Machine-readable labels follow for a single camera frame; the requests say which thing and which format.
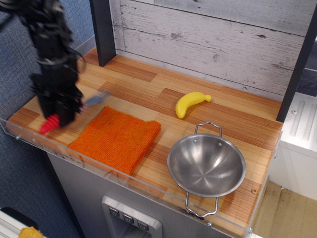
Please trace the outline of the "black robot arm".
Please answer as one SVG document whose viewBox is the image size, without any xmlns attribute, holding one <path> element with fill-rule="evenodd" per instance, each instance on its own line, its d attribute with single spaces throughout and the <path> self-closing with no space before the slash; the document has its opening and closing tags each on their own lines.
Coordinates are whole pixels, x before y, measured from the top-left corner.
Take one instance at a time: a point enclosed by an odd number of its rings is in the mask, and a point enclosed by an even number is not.
<svg viewBox="0 0 317 238">
<path fill-rule="evenodd" d="M 81 111 L 83 94 L 76 87 L 79 53 L 70 47 L 72 32 L 60 1 L 2 0 L 0 10 L 18 16 L 28 29 L 41 71 L 31 74 L 31 88 L 45 119 L 60 127 L 70 124 Z"/>
</svg>

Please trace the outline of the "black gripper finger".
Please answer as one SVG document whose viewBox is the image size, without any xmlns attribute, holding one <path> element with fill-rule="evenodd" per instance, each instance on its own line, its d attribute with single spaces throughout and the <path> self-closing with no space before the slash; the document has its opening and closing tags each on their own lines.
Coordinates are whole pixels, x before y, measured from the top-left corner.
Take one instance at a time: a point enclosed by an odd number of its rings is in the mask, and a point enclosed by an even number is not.
<svg viewBox="0 0 317 238">
<path fill-rule="evenodd" d="M 65 127 L 75 119 L 75 114 L 81 112 L 80 100 L 66 100 L 56 102 L 56 113 L 59 117 L 60 127 Z"/>
<path fill-rule="evenodd" d="M 54 96 L 46 97 L 46 96 L 39 95 L 39 103 L 40 103 L 40 107 L 42 109 L 44 118 L 47 119 L 51 115 L 55 115 L 55 114 L 57 115 L 55 102 L 56 102 L 56 98 Z"/>
</svg>

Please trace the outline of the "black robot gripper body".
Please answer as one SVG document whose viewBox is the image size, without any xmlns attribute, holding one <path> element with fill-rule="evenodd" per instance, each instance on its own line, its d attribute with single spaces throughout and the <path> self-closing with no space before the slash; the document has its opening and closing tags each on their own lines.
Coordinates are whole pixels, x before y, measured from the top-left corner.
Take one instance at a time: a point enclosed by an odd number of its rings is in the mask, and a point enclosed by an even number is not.
<svg viewBox="0 0 317 238">
<path fill-rule="evenodd" d="M 41 73 L 30 75 L 32 90 L 44 102 L 80 104 L 83 94 L 76 87 L 78 80 L 77 62 L 74 59 L 61 65 L 42 65 Z"/>
</svg>

